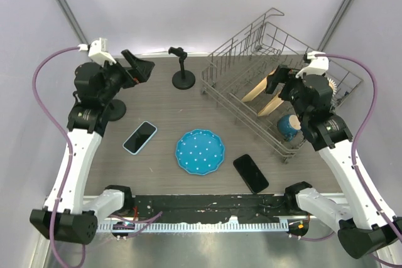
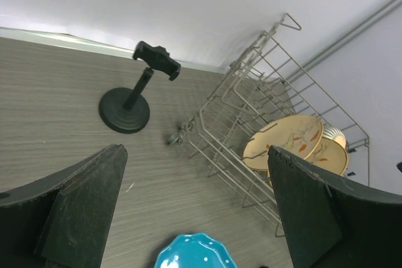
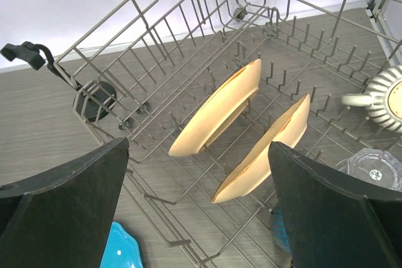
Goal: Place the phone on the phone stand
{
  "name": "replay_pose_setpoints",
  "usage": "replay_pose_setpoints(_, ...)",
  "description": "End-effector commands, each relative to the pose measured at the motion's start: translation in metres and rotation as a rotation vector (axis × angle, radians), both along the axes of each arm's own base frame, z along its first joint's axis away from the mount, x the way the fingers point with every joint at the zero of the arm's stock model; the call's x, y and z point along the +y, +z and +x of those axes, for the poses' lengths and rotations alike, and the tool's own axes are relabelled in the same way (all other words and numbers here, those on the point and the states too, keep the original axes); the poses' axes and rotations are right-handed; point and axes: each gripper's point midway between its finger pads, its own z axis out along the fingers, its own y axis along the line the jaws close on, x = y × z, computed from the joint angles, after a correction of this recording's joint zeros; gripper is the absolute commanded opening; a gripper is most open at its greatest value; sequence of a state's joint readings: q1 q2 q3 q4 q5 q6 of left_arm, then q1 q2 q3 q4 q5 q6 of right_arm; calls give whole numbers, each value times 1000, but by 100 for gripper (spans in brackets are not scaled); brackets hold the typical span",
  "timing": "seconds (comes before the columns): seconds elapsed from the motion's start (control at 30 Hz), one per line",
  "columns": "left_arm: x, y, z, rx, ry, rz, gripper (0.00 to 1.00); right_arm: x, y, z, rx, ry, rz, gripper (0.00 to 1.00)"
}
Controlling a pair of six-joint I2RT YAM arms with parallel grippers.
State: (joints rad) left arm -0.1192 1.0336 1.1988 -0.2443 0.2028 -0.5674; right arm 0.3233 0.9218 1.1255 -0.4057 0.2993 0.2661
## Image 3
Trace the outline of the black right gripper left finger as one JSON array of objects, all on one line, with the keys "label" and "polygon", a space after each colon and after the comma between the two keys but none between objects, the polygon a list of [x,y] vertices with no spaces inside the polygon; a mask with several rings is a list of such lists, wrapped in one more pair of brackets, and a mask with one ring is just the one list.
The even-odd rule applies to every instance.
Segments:
[{"label": "black right gripper left finger", "polygon": [[2,185],[1,267],[99,267],[128,157],[120,137]]}]

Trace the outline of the black phone stand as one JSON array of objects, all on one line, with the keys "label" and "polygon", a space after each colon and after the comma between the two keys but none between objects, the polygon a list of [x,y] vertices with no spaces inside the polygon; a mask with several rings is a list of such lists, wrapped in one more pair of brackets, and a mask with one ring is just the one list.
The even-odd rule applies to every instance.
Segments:
[{"label": "black phone stand", "polygon": [[105,81],[91,84],[85,88],[84,85],[73,79],[63,67],[55,63],[54,56],[45,45],[29,41],[20,45],[7,43],[1,48],[1,54],[10,62],[15,59],[22,60],[34,70],[39,70],[46,65],[52,74],[77,92],[73,108],[89,122],[101,120],[111,113],[110,107],[115,104],[117,98],[116,89]]}]

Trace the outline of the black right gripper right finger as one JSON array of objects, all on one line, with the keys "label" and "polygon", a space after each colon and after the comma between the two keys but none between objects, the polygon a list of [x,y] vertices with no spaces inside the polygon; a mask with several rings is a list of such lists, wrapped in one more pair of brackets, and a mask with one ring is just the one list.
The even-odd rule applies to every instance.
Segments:
[{"label": "black right gripper right finger", "polygon": [[401,192],[282,142],[268,160],[295,267],[401,267]]}]

